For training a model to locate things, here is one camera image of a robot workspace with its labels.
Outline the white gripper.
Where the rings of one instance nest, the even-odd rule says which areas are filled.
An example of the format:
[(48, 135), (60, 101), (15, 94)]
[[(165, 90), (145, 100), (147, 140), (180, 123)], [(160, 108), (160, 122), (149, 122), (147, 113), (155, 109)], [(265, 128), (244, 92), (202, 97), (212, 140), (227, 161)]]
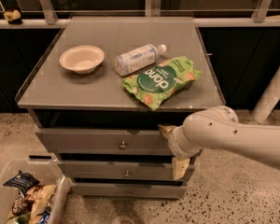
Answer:
[(159, 125), (158, 129), (165, 139), (168, 138), (168, 147), (175, 155), (172, 158), (173, 179), (181, 179), (189, 167), (190, 157), (193, 157), (202, 148), (188, 140), (182, 126)]

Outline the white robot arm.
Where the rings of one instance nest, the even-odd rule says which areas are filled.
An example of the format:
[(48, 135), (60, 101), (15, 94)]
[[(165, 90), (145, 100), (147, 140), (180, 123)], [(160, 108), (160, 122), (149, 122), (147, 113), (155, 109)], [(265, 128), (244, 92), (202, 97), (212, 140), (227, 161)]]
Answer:
[(233, 152), (280, 170), (280, 126), (248, 125), (220, 105), (195, 112), (180, 126), (161, 125), (172, 158), (173, 179), (185, 175), (190, 158), (204, 148)]

